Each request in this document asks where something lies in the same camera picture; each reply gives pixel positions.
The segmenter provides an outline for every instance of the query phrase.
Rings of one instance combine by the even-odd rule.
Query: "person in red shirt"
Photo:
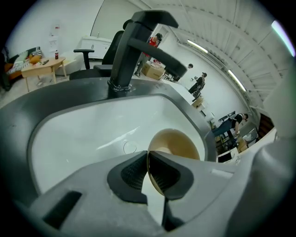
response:
[[[159,43],[161,42],[161,40],[162,40],[162,34],[157,33],[154,37],[150,38],[149,44],[157,48]],[[148,61],[149,57],[150,57],[149,55],[147,55],[145,53],[141,53],[141,55],[139,57],[139,60],[138,60],[139,66],[138,66],[138,69],[135,72],[135,75],[137,77],[140,77],[140,71],[144,67],[145,62]]]

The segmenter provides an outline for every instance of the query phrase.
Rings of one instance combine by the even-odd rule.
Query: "black faucet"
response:
[[[114,91],[130,89],[130,80],[142,52],[162,62],[175,75],[183,76],[187,71],[183,64],[147,43],[157,24],[177,28],[179,25],[174,17],[166,11],[142,11],[136,12],[131,19],[133,23],[126,27],[115,55],[109,86]]]

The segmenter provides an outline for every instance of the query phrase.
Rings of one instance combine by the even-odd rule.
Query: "sink drain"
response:
[[[123,146],[125,154],[134,153],[137,150],[137,145],[134,142],[126,142]]]

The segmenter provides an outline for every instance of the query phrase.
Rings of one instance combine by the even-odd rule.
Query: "red shirt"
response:
[[[152,45],[152,46],[154,46],[154,47],[156,47],[157,48],[157,46],[158,46],[158,44],[157,44],[157,40],[155,41],[155,42],[153,42],[152,41],[152,37],[150,38],[150,40],[149,40],[149,44],[150,45]]]

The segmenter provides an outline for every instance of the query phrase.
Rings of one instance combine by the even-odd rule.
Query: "white cabinet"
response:
[[[81,49],[94,50],[89,53],[89,58],[103,59],[111,44],[111,40],[96,37],[83,37]]]

